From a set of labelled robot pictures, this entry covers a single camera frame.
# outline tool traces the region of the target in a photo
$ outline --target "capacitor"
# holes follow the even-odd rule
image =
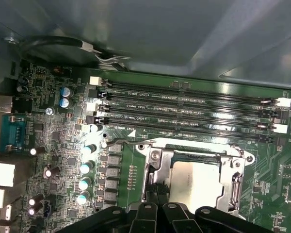
[[[22,86],[26,86],[29,83],[29,80],[27,78],[24,78],[24,77],[19,77],[17,81]]]
[[[45,147],[37,147],[37,148],[32,148],[30,150],[31,155],[39,155],[45,153]]]
[[[95,164],[92,161],[87,161],[80,166],[80,172],[82,174],[87,174],[90,170],[94,168]]]
[[[95,133],[102,130],[102,126],[101,125],[91,125],[91,133]]]
[[[51,177],[53,175],[56,175],[60,172],[60,168],[58,166],[54,166],[52,168],[49,168],[48,170],[45,171],[45,176],[46,177]]]
[[[34,206],[28,209],[28,214],[33,216],[43,208],[42,202],[37,202]]]
[[[82,191],[80,195],[77,197],[77,203],[80,205],[84,205],[88,199],[90,198],[90,193],[87,191]]]
[[[83,147],[81,149],[81,154],[82,155],[90,155],[91,153],[93,153],[94,151],[96,151],[96,146],[93,144],[87,145],[86,147]]]
[[[62,108],[69,109],[69,108],[72,108],[72,106],[73,106],[73,102],[72,102],[72,100],[70,100],[70,99],[62,98],[62,99],[59,101],[59,106],[61,106]]]
[[[90,186],[92,183],[91,178],[89,177],[83,177],[82,180],[79,182],[79,189],[84,191]]]
[[[74,92],[69,87],[63,87],[60,90],[60,94],[62,95],[62,97],[70,98],[73,97]]]
[[[21,94],[26,94],[28,92],[28,88],[26,86],[18,86],[16,90]]]
[[[48,108],[46,108],[46,110],[45,110],[45,114],[48,115],[48,116],[52,116],[52,115],[54,115],[54,114],[55,114],[55,110],[54,110],[54,108],[52,108],[52,107],[48,107]]]
[[[36,203],[42,201],[44,199],[44,195],[42,193],[38,193],[34,197],[29,199],[29,205],[34,206]]]

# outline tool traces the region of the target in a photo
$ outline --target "cable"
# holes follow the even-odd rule
[[[31,36],[26,38],[19,44],[19,54],[22,59],[27,60],[34,64],[39,64],[44,67],[49,67],[50,62],[29,55],[29,51],[32,49],[46,46],[46,45],[65,45],[79,48],[81,50],[92,52],[95,54],[95,57],[103,64],[112,65],[114,68],[120,71],[128,71],[126,68],[119,65],[119,60],[114,58],[111,54],[104,50],[97,50],[92,44],[84,42],[79,39],[64,37],[64,36]]]

